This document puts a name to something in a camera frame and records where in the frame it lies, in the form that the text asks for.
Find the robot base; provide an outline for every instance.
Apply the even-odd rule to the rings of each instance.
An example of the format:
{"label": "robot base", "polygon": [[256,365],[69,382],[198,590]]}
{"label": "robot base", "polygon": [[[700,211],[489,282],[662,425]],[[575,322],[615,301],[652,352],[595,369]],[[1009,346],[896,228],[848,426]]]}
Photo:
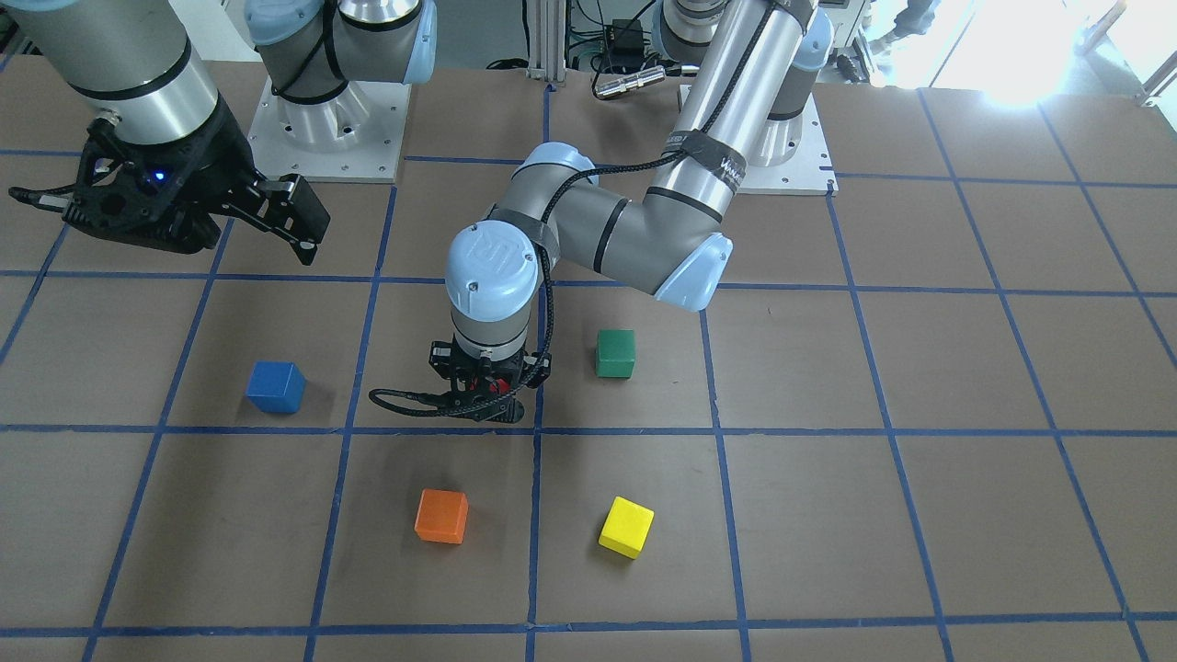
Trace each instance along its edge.
{"label": "robot base", "polygon": [[[691,92],[690,85],[679,86],[679,106]],[[776,166],[749,164],[747,176],[740,185],[740,193],[759,196],[825,196],[830,187],[838,192],[838,178],[833,174],[830,147],[817,114],[817,104],[811,94],[802,112],[804,132],[792,158]]]}
{"label": "robot base", "polygon": [[250,126],[250,147],[258,170],[262,173],[294,172],[311,181],[394,183],[411,86],[367,81],[358,85],[372,101],[372,117],[363,130],[363,140],[343,152],[312,152],[286,137],[267,78]]}

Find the grid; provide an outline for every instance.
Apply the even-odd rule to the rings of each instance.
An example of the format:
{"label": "grid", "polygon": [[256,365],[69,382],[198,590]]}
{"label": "grid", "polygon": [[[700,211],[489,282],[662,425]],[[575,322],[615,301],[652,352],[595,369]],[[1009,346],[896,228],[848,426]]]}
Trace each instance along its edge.
{"label": "grid", "polygon": [[[543,126],[541,134],[544,139],[548,139],[551,134],[551,113],[552,113],[552,98],[560,94],[554,87],[548,87],[544,91],[543,95]],[[937,148],[944,160],[944,165],[947,170],[947,177],[935,177],[935,176],[911,176],[911,174],[878,174],[878,173],[852,173],[852,172],[838,172],[838,177],[846,180],[865,179],[865,178],[877,178],[877,179],[910,179],[910,180],[930,180],[930,181],[946,181],[953,185],[957,197],[959,198],[959,204],[964,211],[964,214],[969,221],[969,226],[972,234],[977,241],[979,251],[985,263],[989,277],[992,282],[992,287],[925,287],[925,286],[880,286],[880,285],[860,285],[856,283],[855,272],[851,266],[850,254],[847,252],[846,241],[843,236],[843,229],[839,224],[839,217],[837,211],[837,200],[830,194],[825,198],[825,206],[829,212],[830,224],[833,230],[833,234],[837,239],[838,253],[842,262],[842,269],[845,274],[845,285],[831,285],[831,284],[816,284],[816,283],[724,283],[720,285],[722,290],[780,290],[780,291],[817,291],[817,292],[845,292],[849,294],[850,300],[853,306],[855,319],[858,327],[858,333],[862,340],[862,350],[865,352],[866,362],[870,369],[870,376],[873,388],[873,395],[877,399],[877,406],[882,419],[882,426],[872,428],[829,428],[829,429],[787,429],[787,428],[733,428],[725,426],[720,421],[720,409],[718,404],[717,385],[716,385],[716,372],[714,372],[714,358],[712,356],[712,343],[711,343],[711,330],[709,327],[707,312],[704,311],[699,313],[699,331],[701,335],[704,364],[707,378],[707,393],[710,398],[710,416],[711,426],[710,428],[564,428],[564,426],[546,426],[544,423],[544,389],[539,389],[536,400],[536,413],[533,423],[531,426],[510,426],[510,428],[413,428],[413,426],[360,426],[355,424],[357,409],[360,402],[361,392],[361,380],[364,376],[364,368],[367,359],[367,349],[372,333],[373,319],[375,316],[378,296],[381,286],[384,285],[438,285],[443,280],[438,278],[403,278],[392,277],[383,273],[383,265],[385,264],[385,257],[388,249],[390,234],[395,224],[395,206],[397,206],[397,187],[392,188],[390,194],[385,223],[383,227],[383,233],[380,238],[380,245],[377,254],[375,266],[372,271],[371,277],[333,277],[333,276],[281,276],[281,274],[247,274],[247,273],[221,273],[220,265],[225,256],[226,247],[231,234],[233,233],[233,224],[226,226],[224,236],[221,238],[220,245],[217,249],[213,263],[207,273],[167,273],[167,272],[81,272],[81,271],[52,271],[52,265],[54,258],[60,251],[62,243],[65,241],[68,230],[64,229],[56,237],[52,247],[48,251],[41,267],[39,270],[6,270],[0,271],[0,277],[12,277],[12,278],[34,278],[34,283],[31,287],[27,299],[20,310],[20,313],[12,326],[8,337],[5,340],[2,349],[0,349],[0,363],[7,358],[13,343],[21,332],[21,327],[33,309],[38,293],[40,292],[41,285],[47,279],[56,278],[78,278],[78,279],[184,279],[184,280],[197,280],[204,282],[202,292],[197,305],[195,315],[188,327],[182,350],[180,352],[179,362],[175,365],[173,377],[171,380],[171,386],[167,391],[167,397],[162,411],[159,415],[155,425],[102,425],[102,424],[26,424],[26,423],[4,423],[0,425],[0,431],[31,431],[31,432],[54,432],[54,431],[74,431],[74,432],[118,432],[118,433],[148,433],[152,435],[152,441],[149,450],[147,452],[146,461],[142,465],[138,486],[132,499],[132,505],[127,512],[126,524],[122,531],[120,543],[118,545],[118,551],[114,556],[113,564],[108,575],[106,587],[102,591],[101,601],[99,602],[98,610],[94,615],[94,621],[89,628],[0,628],[0,640],[2,638],[19,638],[19,637],[84,637],[86,638],[86,647],[82,653],[82,662],[88,662],[94,656],[95,647],[101,638],[107,637],[158,637],[158,636],[284,636],[284,637],[305,637],[305,653],[304,658],[311,661],[314,658],[317,644],[320,642],[321,637],[332,636],[346,636],[346,635],[394,635],[394,634],[420,634],[420,635],[443,635],[443,634],[517,634],[525,636],[525,660],[531,662],[536,658],[536,638],[537,634],[547,633],[565,633],[565,631],[579,631],[579,633],[617,633],[617,631],[669,631],[669,630],[733,630],[739,634],[740,649],[743,654],[743,660],[752,660],[752,644],[750,633],[757,630],[798,630],[798,629],[862,629],[862,628],[916,628],[916,627],[935,627],[938,633],[939,641],[943,648],[943,656],[946,661],[955,660],[952,642],[949,633],[949,625],[983,625],[983,624],[1015,624],[1015,623],[1124,623],[1126,624],[1132,642],[1136,647],[1139,658],[1143,661],[1150,660],[1149,651],[1145,647],[1145,642],[1139,634],[1137,623],[1141,622],[1175,622],[1177,621],[1177,611],[1136,611],[1132,610],[1128,603],[1124,595],[1124,590],[1121,585],[1119,578],[1117,576],[1116,569],[1111,562],[1109,552],[1104,545],[1103,538],[1100,536],[1100,530],[1097,527],[1095,516],[1088,504],[1088,499],[1080,485],[1078,475],[1075,470],[1072,461],[1068,450],[1068,439],[1072,437],[1117,437],[1117,438],[1177,438],[1177,430],[1171,429],[1157,429],[1157,430],[1109,430],[1109,429],[1065,429],[1056,424],[1055,416],[1051,410],[1051,405],[1048,402],[1045,390],[1038,377],[1038,371],[1030,357],[1030,352],[1026,349],[1026,344],[1023,339],[1022,332],[1019,330],[1018,320],[1015,318],[1013,307],[1010,304],[1010,296],[1030,296],[1030,297],[1055,297],[1055,298],[1072,298],[1072,297],[1093,297],[1093,298],[1116,298],[1116,299],[1135,299],[1138,302],[1139,306],[1143,309],[1148,320],[1156,333],[1156,342],[1161,344],[1169,360],[1175,368],[1177,368],[1177,357],[1175,357],[1172,344],[1169,338],[1166,338],[1161,324],[1158,323],[1156,316],[1153,315],[1150,302],[1162,300],[1162,299],[1173,299],[1177,298],[1177,292],[1173,291],[1143,291],[1138,287],[1137,280],[1133,278],[1129,270],[1128,263],[1125,262],[1123,254],[1117,247],[1111,233],[1109,232],[1104,219],[1090,194],[1090,188],[1099,187],[1116,187],[1116,188],[1177,188],[1177,184],[1122,184],[1122,183],[1089,183],[1084,181],[1075,164],[1071,161],[1070,155],[1066,152],[1066,147],[1063,140],[1059,138],[1058,132],[1051,124],[1051,120],[1042,108],[1039,113],[1050,128],[1051,137],[1053,138],[1056,145],[1063,153],[1066,165],[1073,176],[1072,181],[1053,181],[1053,180],[1006,180],[1006,179],[993,179],[993,178],[963,178],[958,177],[953,170],[952,161],[949,157],[949,151],[940,138],[940,133],[937,128],[937,123],[933,118],[931,110],[929,108],[926,98],[924,93],[919,94],[920,106],[923,107],[924,115],[931,126],[931,131],[935,135]],[[72,152],[52,152],[52,151],[34,151],[34,150],[0,150],[0,155],[26,155],[26,157],[45,157],[45,158],[58,158],[58,157],[77,157],[77,153]],[[435,155],[408,155],[407,161],[430,161],[430,163],[454,163],[454,164],[473,164],[473,165],[518,165],[519,160],[516,159],[492,159],[492,158],[478,158],[478,157],[435,157]],[[1108,241],[1111,251],[1116,257],[1116,262],[1128,283],[1130,289],[1126,291],[1086,291],[1086,290],[1028,290],[1028,289],[1005,289],[1003,287],[997,271],[993,266],[992,259],[990,258],[989,251],[986,250],[985,241],[982,237],[982,232],[978,229],[977,221],[973,218],[972,211],[970,208],[970,203],[965,193],[963,184],[967,183],[1000,183],[1000,184],[1018,184],[1018,185],[1051,185],[1051,186],[1068,186],[1078,188],[1086,204],[1090,207],[1103,237]],[[172,406],[175,400],[177,391],[180,386],[181,378],[184,376],[185,368],[187,365],[189,355],[193,349],[193,344],[197,338],[198,330],[200,327],[206,306],[208,304],[210,294],[212,293],[213,286],[221,282],[232,280],[273,280],[273,282],[325,282],[325,283],[359,283],[368,284],[370,292],[367,298],[367,307],[364,317],[364,326],[360,333],[359,351],[355,357],[355,377],[352,385],[352,391],[350,393],[350,403],[347,406],[347,416],[345,425],[339,428],[264,428],[264,426],[187,426],[187,425],[172,425],[168,424],[168,417]],[[596,282],[596,280],[556,280],[554,286],[558,289],[578,289],[578,287],[616,287],[614,283]],[[978,294],[978,296],[996,296],[1000,304],[1002,310],[1005,315],[1006,322],[1017,343],[1018,352],[1022,360],[1024,362],[1025,370],[1030,377],[1033,385],[1035,395],[1040,404],[1043,415],[1046,421],[1045,428],[1031,428],[1031,429],[937,429],[937,428],[900,428],[892,424],[891,415],[889,411],[887,397],[884,393],[883,379],[880,377],[880,371],[876,360],[876,352],[871,340],[870,329],[867,326],[867,319],[864,315],[864,306],[860,299],[863,293],[940,293],[940,294]],[[543,298],[540,297],[540,305],[543,305]],[[544,319],[543,310],[540,311],[539,319]],[[333,499],[330,509],[330,518],[324,537],[321,563],[319,567],[318,581],[315,584],[314,602],[312,607],[312,615],[310,622],[306,624],[288,624],[288,625],[265,625],[265,627],[228,627],[228,625],[199,625],[199,627],[111,627],[105,623],[107,610],[111,604],[112,596],[114,594],[115,585],[119,581],[119,575],[124,558],[127,552],[128,544],[131,542],[132,535],[135,529],[137,517],[139,515],[140,505],[144,501],[144,494],[147,489],[148,479],[152,474],[153,464],[157,457],[157,451],[159,450],[160,442],[165,435],[178,435],[178,433],[213,433],[213,435],[326,435],[326,436],[338,436],[340,438],[340,454],[338,461],[338,475],[335,478]],[[531,436],[533,457],[532,457],[532,486],[531,486],[531,517],[528,525],[528,572],[527,572],[527,595],[528,595],[528,609],[527,620],[523,623],[468,623],[468,624],[352,624],[352,625],[338,625],[338,624],[322,624],[321,616],[324,609],[325,594],[327,591],[328,575],[331,570],[331,561],[334,551],[334,541],[337,528],[340,517],[340,505],[345,498],[345,486],[348,472],[348,459],[351,454],[352,438],[360,435],[446,435],[446,436],[461,436],[461,435],[483,435],[493,433],[499,436],[519,436],[526,437]],[[716,457],[718,462],[719,478],[723,494],[723,511],[725,517],[725,524],[727,529],[727,545],[730,552],[731,562],[731,574],[733,578],[732,591],[734,595],[736,603],[736,618],[734,620],[710,620],[710,621],[666,621],[666,622],[539,622],[537,620],[537,602],[538,602],[538,582],[539,582],[539,536],[540,536],[540,486],[541,486],[541,451],[543,451],[543,439],[545,436],[710,436],[714,438],[716,444]],[[747,609],[745,607],[745,595],[744,595],[744,582],[740,564],[740,547],[737,536],[736,527],[736,515],[733,509],[732,499],[732,485],[731,477],[729,474],[727,465],[727,451],[726,451],[726,439],[729,437],[744,437],[744,436],[757,436],[757,435],[771,435],[779,437],[864,437],[864,436],[882,436],[887,441],[887,445],[891,452],[891,457],[895,464],[895,471],[898,476],[899,484],[902,486],[904,502],[907,510],[907,516],[910,517],[911,534],[915,537],[922,570],[924,578],[927,584],[927,593],[932,604],[933,614],[931,616],[892,616],[892,617],[862,617],[862,618],[784,618],[784,620],[760,620],[750,618],[747,615]],[[1091,542],[1098,551],[1099,560],[1106,572],[1106,578],[1110,582],[1116,601],[1118,603],[1118,611],[1103,611],[1103,613],[1029,613],[1029,614],[972,614],[972,615],[955,615],[946,614],[942,607],[939,591],[937,588],[937,581],[933,572],[933,565],[931,556],[929,552],[927,543],[924,536],[924,528],[920,522],[920,515],[917,511],[916,499],[912,495],[912,489],[909,481],[909,472],[905,465],[904,456],[898,443],[899,437],[1050,437],[1053,439],[1057,448],[1058,455],[1065,466],[1068,478],[1075,492],[1075,498],[1077,499],[1086,527],[1091,536]]]}

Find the yellow cube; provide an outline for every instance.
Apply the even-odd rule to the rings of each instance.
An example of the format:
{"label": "yellow cube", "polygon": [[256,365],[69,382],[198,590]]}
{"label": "yellow cube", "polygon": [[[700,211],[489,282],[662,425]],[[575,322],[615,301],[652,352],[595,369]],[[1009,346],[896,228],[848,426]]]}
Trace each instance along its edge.
{"label": "yellow cube", "polygon": [[632,501],[617,497],[609,509],[605,528],[597,541],[605,549],[620,555],[637,558],[650,535],[650,525],[654,522],[654,511],[638,505]]}

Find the blue cube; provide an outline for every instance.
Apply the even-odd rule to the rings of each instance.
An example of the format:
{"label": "blue cube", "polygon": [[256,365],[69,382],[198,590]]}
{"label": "blue cube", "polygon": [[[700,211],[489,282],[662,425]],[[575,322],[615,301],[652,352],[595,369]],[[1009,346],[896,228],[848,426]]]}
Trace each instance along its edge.
{"label": "blue cube", "polygon": [[306,377],[293,363],[280,360],[259,360],[253,364],[253,375],[245,390],[261,411],[268,413],[294,413],[302,404],[302,391],[306,389]]}

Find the green cube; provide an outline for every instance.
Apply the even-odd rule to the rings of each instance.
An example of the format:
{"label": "green cube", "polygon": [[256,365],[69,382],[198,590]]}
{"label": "green cube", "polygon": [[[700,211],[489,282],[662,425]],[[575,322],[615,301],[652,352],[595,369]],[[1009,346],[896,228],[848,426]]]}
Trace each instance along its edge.
{"label": "green cube", "polygon": [[597,332],[597,377],[629,379],[633,377],[633,362],[637,357],[633,331],[601,329]]}

